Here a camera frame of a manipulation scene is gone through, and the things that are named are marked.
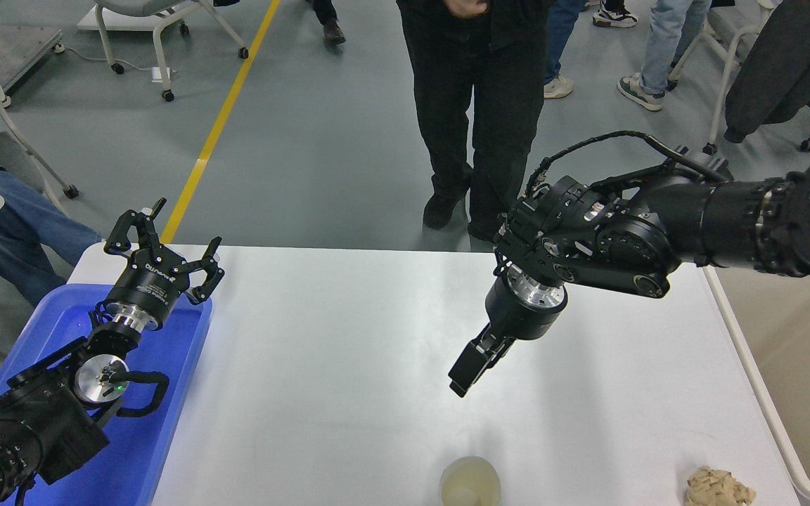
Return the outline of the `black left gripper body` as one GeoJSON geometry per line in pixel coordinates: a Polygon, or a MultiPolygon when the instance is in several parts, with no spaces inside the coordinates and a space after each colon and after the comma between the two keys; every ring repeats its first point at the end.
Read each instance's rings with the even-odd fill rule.
{"type": "Polygon", "coordinates": [[[170,249],[153,255],[150,249],[131,253],[127,267],[106,296],[106,311],[117,313],[117,306],[135,306],[154,323],[164,323],[181,292],[190,287],[186,273],[175,273],[184,258],[170,249]]]}

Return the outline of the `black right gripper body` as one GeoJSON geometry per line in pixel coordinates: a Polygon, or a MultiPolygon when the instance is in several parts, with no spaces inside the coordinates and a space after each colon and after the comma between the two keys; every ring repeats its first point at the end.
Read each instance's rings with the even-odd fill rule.
{"type": "Polygon", "coordinates": [[[567,291],[562,286],[529,286],[520,282],[515,291],[507,278],[497,278],[485,299],[489,329],[495,337],[535,340],[567,306],[567,291]]]}

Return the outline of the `person's right hand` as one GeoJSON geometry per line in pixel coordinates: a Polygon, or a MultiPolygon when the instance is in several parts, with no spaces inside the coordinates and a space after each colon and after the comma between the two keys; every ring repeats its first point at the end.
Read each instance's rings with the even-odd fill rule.
{"type": "Polygon", "coordinates": [[[443,0],[448,12],[459,19],[472,19],[489,12],[489,1],[443,0]]]}

